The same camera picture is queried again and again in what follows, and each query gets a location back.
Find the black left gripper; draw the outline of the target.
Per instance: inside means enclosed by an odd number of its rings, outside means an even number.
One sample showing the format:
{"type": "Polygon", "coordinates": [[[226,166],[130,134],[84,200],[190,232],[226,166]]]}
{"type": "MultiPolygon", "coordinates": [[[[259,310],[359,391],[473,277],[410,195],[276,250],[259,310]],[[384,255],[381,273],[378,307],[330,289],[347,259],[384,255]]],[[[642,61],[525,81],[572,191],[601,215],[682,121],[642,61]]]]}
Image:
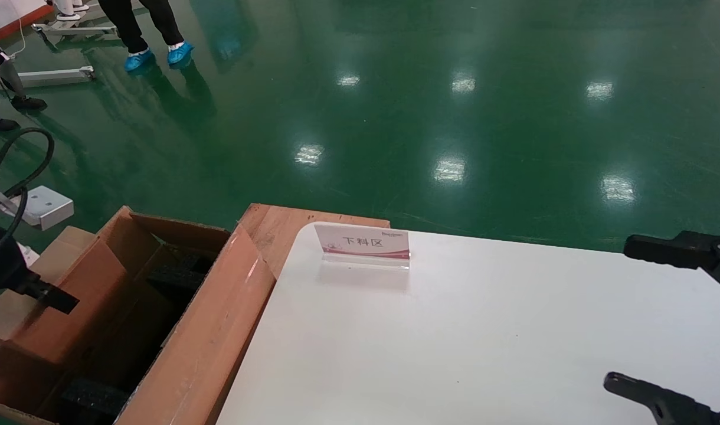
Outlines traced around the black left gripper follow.
{"type": "Polygon", "coordinates": [[[14,238],[0,228],[0,290],[3,289],[31,296],[43,306],[67,315],[80,302],[59,287],[42,282],[41,277],[27,267],[14,238]]]}

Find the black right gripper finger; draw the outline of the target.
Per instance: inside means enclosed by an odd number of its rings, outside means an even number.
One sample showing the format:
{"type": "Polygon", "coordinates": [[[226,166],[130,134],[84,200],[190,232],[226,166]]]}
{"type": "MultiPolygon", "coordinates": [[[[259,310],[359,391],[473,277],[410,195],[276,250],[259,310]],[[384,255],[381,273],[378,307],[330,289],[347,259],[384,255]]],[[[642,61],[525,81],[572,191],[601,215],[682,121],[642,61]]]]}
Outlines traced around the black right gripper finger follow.
{"type": "Polygon", "coordinates": [[[645,380],[609,372],[603,387],[609,393],[648,408],[657,424],[720,424],[720,411],[645,380]]]}
{"type": "Polygon", "coordinates": [[[623,254],[648,263],[702,269],[720,285],[720,235],[682,231],[673,239],[630,235],[623,254]]]}

